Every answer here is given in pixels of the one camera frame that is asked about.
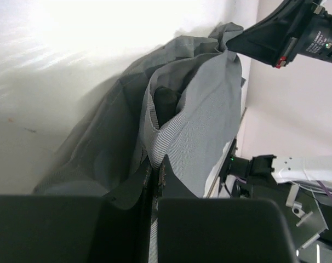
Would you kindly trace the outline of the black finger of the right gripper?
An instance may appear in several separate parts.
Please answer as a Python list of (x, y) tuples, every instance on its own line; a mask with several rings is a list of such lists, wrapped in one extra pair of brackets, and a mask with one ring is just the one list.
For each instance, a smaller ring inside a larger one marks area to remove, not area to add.
[(307, 30), (316, 1), (283, 1), (270, 15), (227, 41), (228, 50), (282, 67), (293, 60), (298, 41)]

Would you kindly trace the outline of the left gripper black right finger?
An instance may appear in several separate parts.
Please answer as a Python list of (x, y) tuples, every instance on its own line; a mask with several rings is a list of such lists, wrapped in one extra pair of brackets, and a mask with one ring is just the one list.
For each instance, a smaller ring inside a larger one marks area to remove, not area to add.
[(271, 200), (197, 198), (160, 167), (158, 262), (296, 262), (287, 221)]

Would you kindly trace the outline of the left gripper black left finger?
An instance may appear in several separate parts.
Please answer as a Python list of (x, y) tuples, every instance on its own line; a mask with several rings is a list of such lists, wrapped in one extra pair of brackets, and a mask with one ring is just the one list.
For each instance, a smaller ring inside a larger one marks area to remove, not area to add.
[(102, 197), (0, 196), (0, 262), (147, 262), (152, 168)]

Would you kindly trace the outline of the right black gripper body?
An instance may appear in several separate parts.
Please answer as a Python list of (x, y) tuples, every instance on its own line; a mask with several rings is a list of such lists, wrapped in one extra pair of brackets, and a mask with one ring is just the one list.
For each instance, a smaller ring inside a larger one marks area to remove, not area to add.
[(332, 15), (322, 6), (321, 1), (313, 1), (303, 22), (299, 26), (302, 35), (290, 54), (290, 60), (303, 55), (332, 63)]

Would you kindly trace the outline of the grey pleated skirt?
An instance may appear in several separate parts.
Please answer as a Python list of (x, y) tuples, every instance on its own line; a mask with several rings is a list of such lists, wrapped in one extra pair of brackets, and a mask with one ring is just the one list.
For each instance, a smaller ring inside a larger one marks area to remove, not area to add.
[(104, 195), (145, 159), (158, 170), (168, 157), (177, 178), (203, 197), (240, 125), (242, 65), (226, 42), (242, 32), (219, 25), (208, 37), (176, 37), (134, 61), (73, 130), (72, 154), (33, 193)]

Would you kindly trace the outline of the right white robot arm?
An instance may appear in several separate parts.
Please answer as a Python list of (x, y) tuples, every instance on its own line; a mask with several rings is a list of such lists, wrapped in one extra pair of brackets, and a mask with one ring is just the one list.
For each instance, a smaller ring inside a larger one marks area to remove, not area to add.
[[(283, 1), (269, 16), (227, 41), (228, 50), (275, 68), (298, 55), (332, 64), (332, 15), (322, 1)], [(332, 195), (332, 155), (275, 157), (272, 177)]]

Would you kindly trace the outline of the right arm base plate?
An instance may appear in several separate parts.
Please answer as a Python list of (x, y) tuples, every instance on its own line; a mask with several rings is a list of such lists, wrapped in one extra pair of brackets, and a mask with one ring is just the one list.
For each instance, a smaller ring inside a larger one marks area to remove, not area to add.
[(291, 185), (283, 208), (300, 262), (332, 262), (332, 207)]

